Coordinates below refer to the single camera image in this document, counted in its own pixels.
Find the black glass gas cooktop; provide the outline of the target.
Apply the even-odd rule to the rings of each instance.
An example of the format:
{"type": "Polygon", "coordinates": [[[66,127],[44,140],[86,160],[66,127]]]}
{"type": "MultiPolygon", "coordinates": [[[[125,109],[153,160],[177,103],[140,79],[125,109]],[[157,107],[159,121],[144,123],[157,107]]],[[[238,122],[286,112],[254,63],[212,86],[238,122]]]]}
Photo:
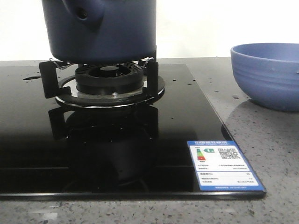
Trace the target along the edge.
{"type": "Polygon", "coordinates": [[[188,68],[159,71],[166,92],[152,105],[79,110],[45,98],[37,66],[1,66],[1,200],[264,197],[252,171],[223,189],[196,173],[205,152],[247,161],[188,68]]]}

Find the black pot support grate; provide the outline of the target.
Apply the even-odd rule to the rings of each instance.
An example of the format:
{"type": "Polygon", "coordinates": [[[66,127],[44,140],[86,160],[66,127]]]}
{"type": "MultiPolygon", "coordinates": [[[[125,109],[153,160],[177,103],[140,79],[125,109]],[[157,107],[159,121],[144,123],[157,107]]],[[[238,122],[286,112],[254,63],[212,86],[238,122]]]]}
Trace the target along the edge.
{"type": "Polygon", "coordinates": [[[57,69],[67,69],[71,66],[70,64],[53,59],[41,62],[39,69],[44,95],[46,98],[55,98],[62,105],[92,109],[125,107],[159,100],[164,94],[164,80],[159,76],[158,62],[153,57],[149,57],[145,61],[129,63],[135,63],[143,70],[141,88],[122,94],[114,92],[110,95],[92,95],[77,90],[75,71],[73,76],[58,80],[57,69]]]}

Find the blue energy efficiency label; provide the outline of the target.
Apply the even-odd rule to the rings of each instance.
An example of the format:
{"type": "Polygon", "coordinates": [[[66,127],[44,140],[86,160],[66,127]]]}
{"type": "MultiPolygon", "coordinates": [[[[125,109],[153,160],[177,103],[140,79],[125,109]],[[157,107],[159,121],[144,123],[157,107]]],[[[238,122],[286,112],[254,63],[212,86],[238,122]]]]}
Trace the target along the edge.
{"type": "Polygon", "coordinates": [[[202,191],[265,191],[233,140],[190,140],[190,155],[202,191]]]}

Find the light blue ceramic bowl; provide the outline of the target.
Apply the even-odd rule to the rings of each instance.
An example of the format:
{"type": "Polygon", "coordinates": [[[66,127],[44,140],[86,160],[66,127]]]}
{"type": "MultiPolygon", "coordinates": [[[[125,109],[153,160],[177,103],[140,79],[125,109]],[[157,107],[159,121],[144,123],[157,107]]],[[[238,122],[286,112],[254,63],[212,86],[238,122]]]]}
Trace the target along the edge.
{"type": "Polygon", "coordinates": [[[233,76],[255,103],[287,112],[299,110],[299,45],[249,43],[230,50],[233,76]]]}

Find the dark blue cooking pot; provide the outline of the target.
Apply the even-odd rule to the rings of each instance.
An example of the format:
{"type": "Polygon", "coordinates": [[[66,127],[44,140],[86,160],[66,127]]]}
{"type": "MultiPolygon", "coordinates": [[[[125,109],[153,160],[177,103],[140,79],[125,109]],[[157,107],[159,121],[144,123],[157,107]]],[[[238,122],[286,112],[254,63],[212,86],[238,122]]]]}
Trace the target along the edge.
{"type": "Polygon", "coordinates": [[[43,0],[52,55],[70,63],[120,63],[156,51],[155,0],[43,0]]]}

